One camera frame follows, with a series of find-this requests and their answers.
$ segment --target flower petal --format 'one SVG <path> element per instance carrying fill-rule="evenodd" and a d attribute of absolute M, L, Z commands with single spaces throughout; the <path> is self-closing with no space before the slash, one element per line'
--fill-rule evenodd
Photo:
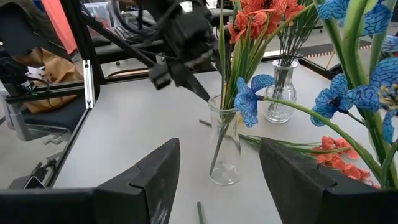
<path fill-rule="evenodd" d="M 323 150 L 332 150 L 335 148 L 335 140 L 329 136 L 322 136 L 321 138 L 322 149 Z"/>
<path fill-rule="evenodd" d="M 392 126 L 391 119 L 396 115 L 398 110 L 390 110 L 384 117 L 382 130 L 383 130 L 383 138 L 389 144 L 392 144 L 392 135 L 394 134 L 394 127 Z"/>
<path fill-rule="evenodd" d="M 347 83 L 347 78 L 343 73 L 333 77 L 330 84 L 332 95 L 337 95 L 339 98 L 345 97 L 348 90 Z"/>
<path fill-rule="evenodd" d="M 323 89 L 315 98 L 315 105 L 321 106 L 327 104 L 329 100 L 332 100 L 333 98 L 334 96 L 329 89 Z"/>
<path fill-rule="evenodd" d="M 356 180 L 359 180 L 361 178 L 361 172 L 353 164 L 347 165 L 346 169 L 343 172 L 345 175 L 349 177 L 350 176 L 355 177 Z"/>
<path fill-rule="evenodd" d="M 339 170 L 345 170 L 346 169 L 346 163 L 342 160 L 339 159 L 335 162 L 331 163 L 331 166 L 335 169 L 339 169 Z"/>
<path fill-rule="evenodd" d="M 243 117 L 243 123 L 251 128 L 258 123 L 257 118 L 257 96 L 246 85 L 242 77 L 239 77 L 236 85 L 238 94 L 235 97 L 234 106 L 239 110 Z"/>
<path fill-rule="evenodd" d="M 331 119 L 336 113 L 336 108 L 330 106 L 330 105 L 322 105 L 322 106 L 314 106 L 312 108 L 314 112 L 317 112 L 318 114 L 324 116 L 327 119 Z M 320 121 L 319 119 L 314 118 L 311 116 L 311 123 L 317 127 L 325 125 L 324 122 Z"/>
<path fill-rule="evenodd" d="M 321 19 L 342 19 L 346 17 L 349 0 L 328 0 L 319 5 L 318 14 Z"/>
<path fill-rule="evenodd" d="M 398 83 L 398 58 L 387 58 L 374 68 L 370 84 L 380 89 L 381 86 L 390 87 Z"/>
<path fill-rule="evenodd" d="M 365 14 L 365 29 L 363 35 L 379 34 L 384 32 L 392 17 L 391 11 L 383 4 L 377 4 Z"/>
<path fill-rule="evenodd" d="M 262 88 L 275 84 L 275 78 L 270 75 L 256 75 L 251 80 L 251 90 L 257 92 Z"/>
<path fill-rule="evenodd" d="M 398 52 L 398 37 L 388 35 L 381 47 L 384 52 Z"/>
<path fill-rule="evenodd" d="M 349 159 L 359 159 L 359 154 L 354 149 L 346 151 Z"/>
<path fill-rule="evenodd" d="M 340 99 L 340 104 L 338 105 L 338 108 L 342 111 L 349 111 L 353 107 L 353 105 L 354 104 L 345 96 Z"/>
<path fill-rule="evenodd" d="M 379 89 L 375 86 L 361 85 L 347 92 L 347 100 L 361 109 L 376 112 L 382 104 L 379 101 Z"/>
<path fill-rule="evenodd" d="M 325 159 L 325 156 L 324 156 L 324 155 L 322 155 L 322 154 L 317 155 L 317 162 L 318 162 L 319 164 L 323 164 L 325 161 L 326 161 L 326 159 Z"/>

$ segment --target blue flower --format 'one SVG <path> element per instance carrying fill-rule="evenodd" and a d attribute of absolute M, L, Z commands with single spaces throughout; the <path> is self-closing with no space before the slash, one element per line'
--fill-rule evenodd
<path fill-rule="evenodd" d="M 378 1 L 375 7 L 365 13 L 365 27 L 362 35 L 372 35 L 384 32 L 390 23 L 392 12 Z M 318 14 L 321 19 L 338 19 L 338 25 L 343 27 L 349 0 L 327 0 L 319 5 Z"/>
<path fill-rule="evenodd" d="M 384 52 L 398 52 L 398 37 L 388 35 L 381 47 Z"/>
<path fill-rule="evenodd" d="M 346 98 L 347 91 L 345 75 L 336 75 L 331 81 L 330 88 L 324 89 L 319 93 L 312 110 L 328 119 L 331 119 L 337 111 L 347 113 L 353 107 L 353 104 Z M 311 117 L 311 122 L 318 127 L 325 125 L 313 116 Z"/>
<path fill-rule="evenodd" d="M 257 124 L 257 100 L 256 92 L 262 88 L 275 84 L 275 78 L 270 75 L 256 75 L 251 80 L 251 88 L 246 85 L 242 77 L 239 77 L 236 86 L 238 94 L 235 97 L 234 106 L 243 117 L 243 122 L 249 128 Z"/>
<path fill-rule="evenodd" d="M 374 68 L 368 85 L 361 85 L 347 92 L 347 99 L 358 108 L 377 112 L 379 108 L 388 108 L 385 98 L 394 102 L 398 83 L 398 58 L 387 58 L 379 62 Z M 398 112 L 396 107 L 386 114 L 383 124 L 383 136 L 388 143 L 392 143 L 394 127 L 391 118 Z"/>

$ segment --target glass vase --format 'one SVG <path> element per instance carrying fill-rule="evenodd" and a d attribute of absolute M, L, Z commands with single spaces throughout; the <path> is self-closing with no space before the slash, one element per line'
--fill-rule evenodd
<path fill-rule="evenodd" d="M 292 83 L 292 76 L 298 63 L 293 61 L 291 66 L 283 67 L 279 65 L 279 60 L 275 60 L 272 64 L 274 66 L 275 85 L 267 87 L 264 96 L 295 103 L 297 92 Z M 264 115 L 272 123 L 284 123 L 289 120 L 294 112 L 293 108 L 280 103 L 264 101 L 263 104 Z"/>
<path fill-rule="evenodd" d="M 238 110 L 221 110 L 221 95 L 210 98 L 210 179 L 219 185 L 231 185 L 239 180 L 238 168 L 241 144 L 238 135 Z"/>

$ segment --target chair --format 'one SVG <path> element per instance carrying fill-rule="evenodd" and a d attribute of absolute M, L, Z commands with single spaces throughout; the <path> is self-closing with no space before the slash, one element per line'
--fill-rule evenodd
<path fill-rule="evenodd" d="M 34 47 L 42 47 L 54 54 L 72 61 L 65 49 L 49 42 L 33 31 L 22 8 L 17 4 L 6 4 L 0 7 L 0 41 L 10 55 L 22 55 Z M 31 141 L 43 136 L 52 135 L 44 144 L 60 144 L 67 141 L 75 130 L 85 111 L 84 96 L 49 113 L 32 114 L 19 104 L 7 104 L 8 92 L 0 85 L 0 100 L 4 105 L 6 123 L 15 129 L 22 141 Z"/>

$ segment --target table surface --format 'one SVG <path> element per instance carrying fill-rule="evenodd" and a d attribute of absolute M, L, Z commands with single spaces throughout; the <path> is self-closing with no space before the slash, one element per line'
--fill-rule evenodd
<path fill-rule="evenodd" d="M 272 74 L 271 63 L 260 64 L 257 73 Z M 216 72 L 197 75 L 210 95 L 220 92 Z M 298 102 L 312 107 L 320 90 L 330 81 L 298 66 L 293 82 Z M 285 124 L 272 124 L 262 115 L 259 124 L 241 133 L 293 142 L 316 142 L 323 135 L 337 138 L 328 127 L 315 127 L 307 114 L 296 111 Z M 351 112 L 358 115 L 356 109 Z M 196 202 L 201 201 L 208 223 L 281 223 L 264 179 L 258 153 L 242 141 L 241 179 L 222 187 L 208 178 L 210 120 L 206 102 L 183 88 L 156 91 L 149 80 L 123 82 L 101 87 L 94 109 L 82 127 L 59 173 L 55 188 L 96 187 L 148 155 L 170 138 L 181 145 L 180 179 L 170 223 L 198 223 Z M 337 114 L 333 122 L 371 149 L 366 129 L 351 118 Z M 363 161 L 357 166 L 365 168 Z"/>

